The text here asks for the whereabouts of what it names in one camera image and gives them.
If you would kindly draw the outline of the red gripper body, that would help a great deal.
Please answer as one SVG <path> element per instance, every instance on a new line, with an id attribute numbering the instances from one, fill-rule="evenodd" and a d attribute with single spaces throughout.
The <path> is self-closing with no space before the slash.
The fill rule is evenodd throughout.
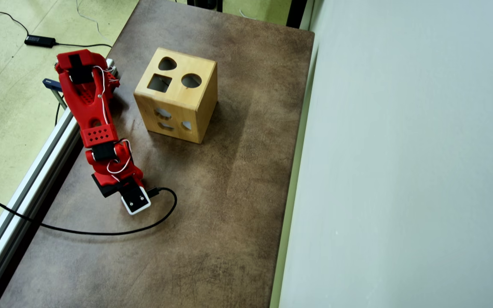
<path id="1" fill-rule="evenodd" d="M 144 188 L 143 172 L 135 165 L 127 165 L 120 173 L 108 171 L 108 165 L 94 164 L 92 178 L 101 194 L 107 198 L 114 193 L 125 194 L 135 187 Z"/>

